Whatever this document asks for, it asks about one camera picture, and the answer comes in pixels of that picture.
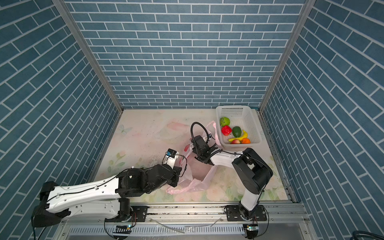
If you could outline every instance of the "white cable tie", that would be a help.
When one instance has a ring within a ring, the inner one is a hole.
[[[188,226],[184,226],[185,228],[197,228],[197,227],[212,227],[213,225],[215,225],[222,217],[220,217],[219,219],[217,219],[214,223],[212,224],[204,224],[204,225],[188,225]]]
[[[176,228],[173,228],[173,227],[165,226],[164,224],[159,223],[158,221],[156,221],[156,220],[154,220],[154,219],[152,219],[152,218],[150,218],[150,219],[151,219],[152,221],[154,221],[154,222],[157,222],[158,224],[162,225],[163,227],[165,227],[165,228],[167,228],[167,229],[170,229],[170,230],[172,230],[172,231],[179,232],[179,233],[185,233],[185,231],[183,231],[183,230],[179,230],[179,229],[176,229]]]

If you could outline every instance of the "metal base plate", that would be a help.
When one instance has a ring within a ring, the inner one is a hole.
[[[224,211],[227,214],[227,221],[228,222],[237,222],[237,221],[244,221],[246,219],[243,219],[239,212],[239,206],[238,205],[227,205],[224,208]],[[265,215],[265,208],[262,205],[258,205],[256,208],[256,219],[257,221],[266,221],[266,215]]]
[[[131,206],[133,212],[136,213],[136,222],[145,222],[145,218],[147,217],[147,206]]]

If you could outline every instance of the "ventilation grille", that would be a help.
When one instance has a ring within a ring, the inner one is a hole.
[[[236,107],[231,107],[231,108],[223,108],[221,110],[222,116],[227,116],[231,115],[233,117],[241,117],[243,116],[243,108],[236,108]]]
[[[203,234],[244,234],[244,229],[242,224],[220,224],[216,226],[204,226],[204,227],[196,227],[190,225],[177,225],[177,224],[169,224],[167,225],[170,228],[174,228],[180,231],[184,231],[185,233],[180,233],[177,231],[173,231],[169,228],[163,227],[161,225],[137,225],[132,228],[132,233],[129,236],[139,237],[139,236],[170,236],[170,235],[203,235]],[[117,229],[115,226],[106,226],[107,231],[111,234],[112,231],[115,231],[114,235],[122,235],[123,229]],[[103,226],[95,226],[95,225],[77,225],[71,226],[70,230],[71,236],[79,236],[79,235],[106,235]]]

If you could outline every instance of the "robotic arm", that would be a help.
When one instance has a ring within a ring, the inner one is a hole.
[[[206,137],[193,136],[193,126],[200,125],[206,132]],[[223,165],[234,168],[245,186],[244,195],[239,202],[239,211],[245,220],[251,220],[255,216],[256,206],[261,193],[273,175],[272,169],[252,149],[247,148],[243,152],[227,152],[213,146],[209,146],[210,135],[202,124],[194,122],[191,125],[191,142],[189,151],[194,152],[196,159],[210,165]]]
[[[251,148],[243,152],[226,152],[209,146],[210,135],[193,136],[190,151],[196,159],[211,165],[223,165],[236,170],[246,190],[239,203],[240,213],[245,220],[255,216],[260,195],[272,170]],[[132,217],[129,197],[151,193],[168,184],[176,187],[182,168],[174,166],[179,153],[168,149],[162,164],[147,169],[130,168],[108,179],[75,186],[59,186],[46,182],[40,192],[40,204],[32,213],[33,227],[48,227],[72,217],[102,217],[107,222],[126,222]]]

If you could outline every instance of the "avocado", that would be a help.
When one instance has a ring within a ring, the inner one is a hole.
[[[233,127],[232,128],[232,134],[235,137],[240,137],[241,136],[241,128],[239,126]]]

